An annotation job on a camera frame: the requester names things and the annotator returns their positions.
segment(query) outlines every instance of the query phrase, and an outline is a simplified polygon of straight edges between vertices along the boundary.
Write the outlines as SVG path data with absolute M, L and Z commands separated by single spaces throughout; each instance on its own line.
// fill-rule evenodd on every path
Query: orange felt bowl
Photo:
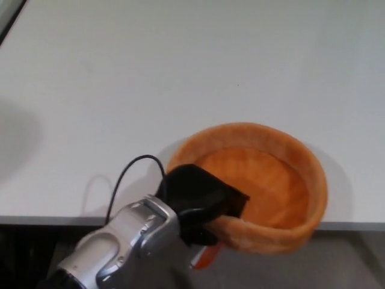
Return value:
M 207 225 L 227 246 L 283 253 L 303 245 L 327 204 L 325 173 L 302 142 L 255 123 L 228 123 L 191 136 L 167 171 L 194 163 L 250 196 L 241 218 Z

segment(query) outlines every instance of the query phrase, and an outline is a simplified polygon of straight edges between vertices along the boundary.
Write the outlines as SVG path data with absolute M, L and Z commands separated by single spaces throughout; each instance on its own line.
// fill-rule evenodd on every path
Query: table surface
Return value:
M 93 225 L 125 164 L 263 123 L 320 159 L 320 228 L 385 229 L 385 1 L 29 0 L 0 47 L 0 223 Z M 153 193 L 133 167 L 114 211 Z

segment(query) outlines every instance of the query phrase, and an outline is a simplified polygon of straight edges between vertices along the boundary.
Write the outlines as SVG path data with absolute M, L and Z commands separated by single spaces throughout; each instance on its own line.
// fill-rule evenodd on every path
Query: bowl rim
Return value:
M 307 156 L 310 158 L 310 161 L 312 163 L 313 168 L 316 170 L 316 175 L 318 177 L 319 181 L 319 201 L 316 204 L 316 207 L 314 211 L 310 214 L 310 216 L 306 219 L 306 221 L 296 227 L 290 228 L 290 229 L 282 229 L 282 228 L 272 228 L 262 225 L 257 225 L 255 223 L 242 220 L 240 218 L 234 218 L 230 216 L 221 216 L 218 219 L 221 219 L 221 221 L 226 222 L 229 220 L 239 220 L 240 222 L 247 224 L 247 226 L 250 229 L 253 229 L 255 231 L 258 231 L 259 234 L 266 235 L 269 237 L 280 237 L 285 238 L 287 240 L 294 240 L 297 239 L 299 236 L 307 235 L 309 231 L 314 231 L 316 227 L 319 225 L 319 223 L 322 221 L 322 218 L 324 216 L 324 213 L 326 211 L 327 207 L 327 200 L 328 200 L 328 191 L 327 191 L 327 180 L 325 176 L 324 169 L 321 166 L 321 163 L 317 159 L 317 157 L 314 155 L 314 153 L 299 139 L 283 132 L 278 129 L 272 128 L 270 126 L 262 125 L 259 123 L 253 123 L 253 122 L 230 122 L 230 123 L 224 123 L 220 125 L 210 126 L 208 128 L 205 128 L 190 137 L 188 137 L 175 151 L 174 154 L 171 156 L 170 161 L 167 165 L 167 171 L 170 171 L 174 167 L 176 167 L 175 162 L 180 157 L 181 153 L 185 150 L 185 148 L 191 143 L 191 141 L 194 141 L 197 138 L 204 137 L 206 135 L 211 134 L 212 131 L 218 131 L 219 129 L 224 128 L 236 128 L 237 126 L 248 126 L 250 129 L 258 130 L 258 131 L 264 131 L 268 132 L 272 135 L 274 138 L 287 138 L 290 139 L 290 141 L 298 146 L 304 153 L 307 154 Z

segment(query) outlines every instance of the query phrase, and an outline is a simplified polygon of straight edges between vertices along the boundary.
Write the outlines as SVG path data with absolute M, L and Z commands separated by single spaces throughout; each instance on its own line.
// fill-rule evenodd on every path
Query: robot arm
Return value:
M 168 196 L 146 196 L 122 208 L 103 228 L 86 235 L 38 289 L 129 288 L 139 259 L 176 238 L 215 244 L 203 225 L 222 214 L 239 215 L 247 198 L 208 172 L 186 165 L 168 174 Z

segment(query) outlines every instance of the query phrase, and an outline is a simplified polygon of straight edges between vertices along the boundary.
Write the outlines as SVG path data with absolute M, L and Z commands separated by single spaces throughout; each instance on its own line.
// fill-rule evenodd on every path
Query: black cable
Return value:
M 165 172 L 164 172 L 164 168 L 163 168 L 163 165 L 162 165 L 161 161 L 160 161 L 157 157 L 154 157 L 153 155 L 141 155 L 141 156 L 139 156 L 139 157 L 136 157 L 136 158 L 134 158 L 132 161 L 130 161 L 130 162 L 128 163 L 128 165 L 127 165 L 127 166 L 122 170 L 122 172 L 120 173 L 120 176 L 119 176 L 119 179 L 118 179 L 117 182 L 116 182 L 114 191 L 112 192 L 111 200 L 109 201 L 108 210 L 107 210 L 107 215 L 106 215 L 106 219 L 105 219 L 105 225 L 107 225 L 108 222 L 109 222 L 109 218 L 110 218 L 111 211 L 112 211 L 112 206 L 114 205 L 116 193 L 117 193 L 117 191 L 118 191 L 120 182 L 122 181 L 123 177 L 125 176 L 127 170 L 128 170 L 134 163 L 136 163 L 137 161 L 142 160 L 142 159 L 144 159 L 144 158 L 150 158 L 150 159 L 156 161 L 156 163 L 158 164 L 158 167 L 159 167 L 159 169 L 161 170 L 161 173 L 162 173 L 163 200 L 166 200 L 166 199 L 167 199 L 167 186 L 166 186 L 166 180 L 165 180 L 166 174 L 165 174 Z

